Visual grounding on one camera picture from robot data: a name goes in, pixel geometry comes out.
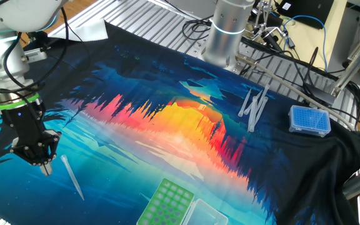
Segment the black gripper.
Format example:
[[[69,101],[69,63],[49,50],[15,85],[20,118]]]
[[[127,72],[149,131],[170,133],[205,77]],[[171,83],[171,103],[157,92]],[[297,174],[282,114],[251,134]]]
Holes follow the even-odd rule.
[[[1,110],[1,117],[7,126],[13,128],[19,139],[41,139],[39,144],[20,144],[19,139],[12,141],[11,153],[32,166],[39,166],[45,176],[53,173],[52,161],[56,158],[56,149],[61,132],[44,132],[43,123],[46,108],[43,104],[25,104],[23,106]]]

